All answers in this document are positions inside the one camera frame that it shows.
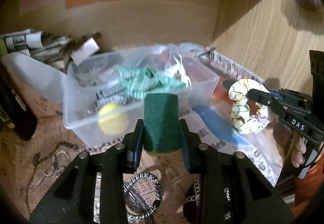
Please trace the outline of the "person's right hand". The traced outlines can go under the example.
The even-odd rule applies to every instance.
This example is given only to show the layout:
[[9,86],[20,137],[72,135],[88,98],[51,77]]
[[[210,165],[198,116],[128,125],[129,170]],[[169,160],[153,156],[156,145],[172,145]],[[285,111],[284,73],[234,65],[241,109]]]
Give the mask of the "person's right hand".
[[292,165],[295,168],[298,168],[305,163],[305,158],[303,157],[305,152],[306,152],[306,145],[302,141],[302,138],[298,134],[296,134],[294,136],[294,145],[292,148],[292,156],[291,156]]

